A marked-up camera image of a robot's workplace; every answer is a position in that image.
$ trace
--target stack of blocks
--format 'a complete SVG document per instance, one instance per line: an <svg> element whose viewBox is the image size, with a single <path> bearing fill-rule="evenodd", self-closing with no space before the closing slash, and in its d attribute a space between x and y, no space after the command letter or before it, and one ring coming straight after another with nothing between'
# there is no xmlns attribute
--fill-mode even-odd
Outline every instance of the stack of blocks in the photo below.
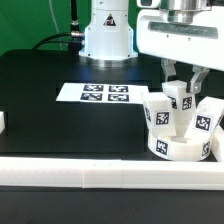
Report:
<svg viewBox="0 0 224 224"><path fill-rule="evenodd" d="M164 159L203 160L210 154L213 135L213 148L219 145L218 152L224 143L223 130L215 132L224 115L224 100L206 97L196 110L195 96L186 92L186 85L182 81L167 82L162 85L163 93L142 96L148 147Z"/></svg>
<svg viewBox="0 0 224 224"><path fill-rule="evenodd" d="M187 83L182 81L162 84L163 92L172 100L177 136L184 136L196 111L195 95L186 92Z"/></svg>

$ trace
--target green wall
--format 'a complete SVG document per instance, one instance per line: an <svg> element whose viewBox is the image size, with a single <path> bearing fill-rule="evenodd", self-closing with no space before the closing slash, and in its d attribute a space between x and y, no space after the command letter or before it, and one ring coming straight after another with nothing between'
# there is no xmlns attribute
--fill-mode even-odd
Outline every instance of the green wall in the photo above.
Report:
<svg viewBox="0 0 224 224"><path fill-rule="evenodd" d="M70 0L52 0L60 32L70 31ZM136 0L130 0L129 24L135 28ZM78 19L83 31L90 21L91 0L78 0ZM30 49L45 37L56 34L48 0L0 1L0 55L12 49ZM42 49L60 49L46 45Z"/></svg>

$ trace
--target black table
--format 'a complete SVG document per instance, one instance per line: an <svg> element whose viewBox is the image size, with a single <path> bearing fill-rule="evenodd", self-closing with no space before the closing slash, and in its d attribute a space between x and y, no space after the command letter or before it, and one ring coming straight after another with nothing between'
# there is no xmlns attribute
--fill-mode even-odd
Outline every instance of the black table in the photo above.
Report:
<svg viewBox="0 0 224 224"><path fill-rule="evenodd" d="M177 64L180 79L191 66ZM201 95L223 97L205 81ZM63 83L146 85L160 91L160 60L99 68L69 52L16 50L0 58L0 110L6 129L1 156L161 160L147 149L141 105L58 103ZM215 161L211 155L207 161ZM224 193L217 191L0 187L1 223L222 223Z"/></svg>

